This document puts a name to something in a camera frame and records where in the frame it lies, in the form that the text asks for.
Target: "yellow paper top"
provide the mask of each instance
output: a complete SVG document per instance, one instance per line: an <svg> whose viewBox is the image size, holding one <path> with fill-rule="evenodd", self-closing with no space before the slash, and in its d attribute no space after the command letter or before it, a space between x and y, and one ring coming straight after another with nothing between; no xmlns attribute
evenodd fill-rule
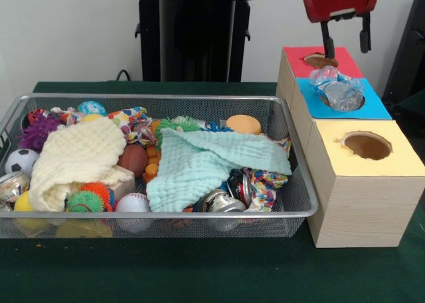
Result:
<svg viewBox="0 0 425 303"><path fill-rule="evenodd" d="M315 123L336 175L425 176L424 164L395 121L316 120Z"/></svg>

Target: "wire mesh basket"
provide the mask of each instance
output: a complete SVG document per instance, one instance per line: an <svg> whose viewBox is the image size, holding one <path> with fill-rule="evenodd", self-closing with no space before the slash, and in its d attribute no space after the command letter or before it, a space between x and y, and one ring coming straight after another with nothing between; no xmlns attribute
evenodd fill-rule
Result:
<svg viewBox="0 0 425 303"><path fill-rule="evenodd" d="M100 94L31 94L16 99L0 123L0 175L8 154L17 149L21 120L37 108L77 107L86 100L108 112L143 106L154 119L191 116L226 120L235 114L257 118L273 140L291 137L293 175L277 191L269 213L41 213L0 212L0 238L157 238L157 237L292 237L306 217L317 211L317 196L288 107L266 96L169 96ZM136 190L143 181L136 179Z"/></svg>

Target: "black cable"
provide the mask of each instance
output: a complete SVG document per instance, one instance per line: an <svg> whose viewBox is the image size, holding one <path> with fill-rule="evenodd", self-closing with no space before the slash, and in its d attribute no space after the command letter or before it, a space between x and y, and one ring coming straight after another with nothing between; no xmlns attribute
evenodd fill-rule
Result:
<svg viewBox="0 0 425 303"><path fill-rule="evenodd" d="M120 70L120 72L118 73L117 78L116 78L115 80L116 80L116 81L119 81L119 80L120 80L120 78L121 78L121 75L122 75L122 74L125 74L125 75L126 75L126 77L127 77L127 80L128 80L129 82L131 82L130 75L129 75L128 71L126 71L125 69L121 69L121 70Z"/></svg>

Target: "circular hole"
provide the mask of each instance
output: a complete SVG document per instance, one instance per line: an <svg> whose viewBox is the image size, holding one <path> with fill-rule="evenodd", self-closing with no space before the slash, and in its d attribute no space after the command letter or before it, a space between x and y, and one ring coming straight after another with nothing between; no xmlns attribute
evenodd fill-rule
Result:
<svg viewBox="0 0 425 303"><path fill-rule="evenodd" d="M329 105L329 101L328 101L328 99L326 99L325 97L320 96L320 95L319 95L319 98L320 98L320 100L321 100L322 102L324 102L324 103L325 103L325 105L326 105L326 106L331 107L331 105ZM366 98L363 96L363 100L361 101L360 107L358 107L357 109L354 109L354 110L359 110L359 109L361 109L361 108L365 105L365 102L366 102Z"/></svg>
<svg viewBox="0 0 425 303"><path fill-rule="evenodd" d="M342 144L364 159L381 160L392 152L388 141L371 132L352 132L345 136Z"/></svg>
<svg viewBox="0 0 425 303"><path fill-rule="evenodd" d="M314 68L322 69L325 66L333 66L337 68L339 63L334 58L325 58L325 54L315 52L303 58L304 62Z"/></svg>

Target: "green table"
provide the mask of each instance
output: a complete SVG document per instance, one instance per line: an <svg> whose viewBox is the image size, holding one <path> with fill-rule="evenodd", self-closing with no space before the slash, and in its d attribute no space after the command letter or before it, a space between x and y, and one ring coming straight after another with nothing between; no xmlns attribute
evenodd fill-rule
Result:
<svg viewBox="0 0 425 303"><path fill-rule="evenodd" d="M35 92L264 94L275 84L38 83ZM396 249L292 239L3 240L2 302L423 302L425 213Z"/></svg>

